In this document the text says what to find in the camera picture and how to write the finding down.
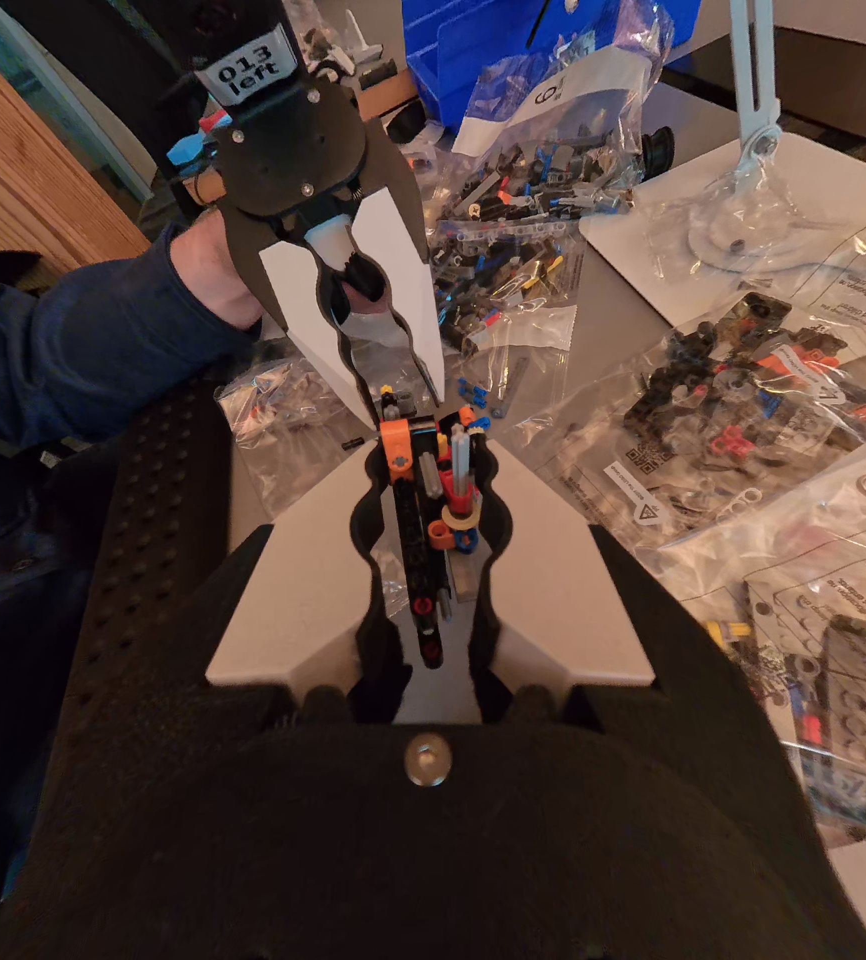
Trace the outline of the person's left forearm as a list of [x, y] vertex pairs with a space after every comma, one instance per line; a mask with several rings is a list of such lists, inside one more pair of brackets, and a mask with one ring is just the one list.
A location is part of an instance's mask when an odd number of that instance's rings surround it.
[[245, 349], [188, 292], [170, 228], [142, 255], [72, 270], [41, 297], [0, 284], [0, 440], [114, 436], [149, 402]]

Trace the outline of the clear bag of mixed parts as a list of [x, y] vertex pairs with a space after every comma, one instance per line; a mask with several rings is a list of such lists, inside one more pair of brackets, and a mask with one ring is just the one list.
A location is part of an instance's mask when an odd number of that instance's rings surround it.
[[428, 240], [446, 346], [570, 352], [586, 251], [575, 224], [441, 221]]

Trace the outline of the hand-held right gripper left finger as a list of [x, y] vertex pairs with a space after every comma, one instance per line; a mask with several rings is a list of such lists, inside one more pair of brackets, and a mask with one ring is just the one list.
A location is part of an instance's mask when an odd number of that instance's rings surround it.
[[283, 511], [206, 667], [213, 687], [280, 686], [302, 703], [379, 682], [381, 494], [374, 440]]

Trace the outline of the black rubber tire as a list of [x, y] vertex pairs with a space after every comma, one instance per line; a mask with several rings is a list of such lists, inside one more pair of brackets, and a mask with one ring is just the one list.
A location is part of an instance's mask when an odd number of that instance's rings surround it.
[[666, 174], [674, 164], [675, 149], [675, 133], [671, 126], [660, 126], [652, 133], [643, 132], [634, 164], [636, 182], [644, 184]]

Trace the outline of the clear bag black orange parts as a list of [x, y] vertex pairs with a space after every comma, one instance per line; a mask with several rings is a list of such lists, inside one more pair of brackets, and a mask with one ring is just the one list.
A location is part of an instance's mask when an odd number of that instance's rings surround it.
[[748, 290], [522, 430], [537, 475], [590, 522], [676, 543], [866, 443], [866, 319]]

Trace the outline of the blue plastic bin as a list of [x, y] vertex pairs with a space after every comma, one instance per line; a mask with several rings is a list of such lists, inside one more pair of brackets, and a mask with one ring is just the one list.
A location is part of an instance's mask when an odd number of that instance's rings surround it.
[[607, 134], [637, 118], [669, 51], [691, 39], [701, 3], [403, 2], [407, 66], [454, 150], [501, 134]]

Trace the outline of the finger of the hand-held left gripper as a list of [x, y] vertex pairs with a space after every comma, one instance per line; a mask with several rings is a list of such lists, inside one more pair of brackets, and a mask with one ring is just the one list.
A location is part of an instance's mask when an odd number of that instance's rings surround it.
[[261, 249], [259, 259], [290, 340], [347, 409], [367, 428], [377, 429], [377, 410], [355, 370], [350, 344], [328, 316], [321, 295], [325, 276], [315, 252], [307, 246], [277, 242]]
[[432, 273], [390, 188], [381, 188], [360, 200], [350, 234], [355, 252], [384, 278], [391, 316], [407, 336], [430, 399], [441, 405], [446, 366]]

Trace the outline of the light blue object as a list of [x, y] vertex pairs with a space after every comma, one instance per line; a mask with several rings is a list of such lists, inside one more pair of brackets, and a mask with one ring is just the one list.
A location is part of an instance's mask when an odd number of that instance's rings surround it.
[[202, 130], [188, 134], [167, 150], [167, 161], [175, 171], [191, 176], [188, 171], [201, 167], [208, 157], [207, 141], [208, 138]]

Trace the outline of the white lamp stand arms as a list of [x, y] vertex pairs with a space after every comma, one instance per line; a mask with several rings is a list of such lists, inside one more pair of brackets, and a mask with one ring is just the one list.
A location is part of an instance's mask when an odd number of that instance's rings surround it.
[[[775, 94], [784, 114], [866, 140], [866, 45], [776, 27]], [[668, 86], [728, 110], [737, 106], [727, 36], [664, 67]]]

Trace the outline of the dark perforated board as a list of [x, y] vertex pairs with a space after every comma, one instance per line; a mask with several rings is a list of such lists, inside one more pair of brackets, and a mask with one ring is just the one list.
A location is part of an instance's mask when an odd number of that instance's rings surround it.
[[196, 374], [119, 439], [100, 549], [59, 715], [47, 795], [74, 806], [145, 781], [235, 721], [205, 672], [227, 553], [231, 438]]

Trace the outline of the white printed sheet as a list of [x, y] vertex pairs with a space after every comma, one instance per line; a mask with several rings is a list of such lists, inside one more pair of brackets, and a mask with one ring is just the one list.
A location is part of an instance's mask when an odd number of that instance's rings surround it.
[[[716, 278], [680, 283], [659, 276], [647, 238], [650, 214], [666, 202], [689, 206], [705, 187], [731, 173], [739, 156], [739, 140], [730, 141], [637, 187], [630, 212], [580, 221], [589, 249], [568, 361], [570, 388], [611, 372], [652, 335], [693, 319], [710, 304]], [[866, 226], [866, 160], [787, 132], [773, 166], [772, 175], [807, 220]]]

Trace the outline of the person's left hand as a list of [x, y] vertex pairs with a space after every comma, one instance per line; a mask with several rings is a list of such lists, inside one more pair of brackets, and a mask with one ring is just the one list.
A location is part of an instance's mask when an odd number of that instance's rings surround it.
[[219, 210], [205, 211], [177, 234], [169, 258], [183, 286], [219, 320], [241, 331], [261, 320], [263, 308], [235, 268]]

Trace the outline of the wooden panel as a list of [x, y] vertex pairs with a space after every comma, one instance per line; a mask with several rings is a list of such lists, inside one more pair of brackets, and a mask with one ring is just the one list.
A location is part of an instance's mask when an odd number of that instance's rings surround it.
[[149, 242], [0, 74], [0, 251], [54, 275], [133, 258]]

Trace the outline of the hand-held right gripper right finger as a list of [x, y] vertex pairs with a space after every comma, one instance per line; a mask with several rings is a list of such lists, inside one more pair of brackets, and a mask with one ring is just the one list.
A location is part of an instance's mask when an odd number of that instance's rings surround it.
[[643, 650], [591, 525], [495, 439], [480, 447], [480, 717], [539, 688], [648, 689]]

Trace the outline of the multicoloured lego assembly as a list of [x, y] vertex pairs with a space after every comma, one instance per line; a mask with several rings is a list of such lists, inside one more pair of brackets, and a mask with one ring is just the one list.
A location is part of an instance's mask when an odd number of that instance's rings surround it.
[[421, 414], [410, 391], [390, 385], [380, 388], [378, 414], [418, 652], [426, 668], [438, 669], [442, 627], [470, 589], [467, 559], [479, 547], [475, 457], [486, 450], [491, 421], [472, 405], [440, 421]]

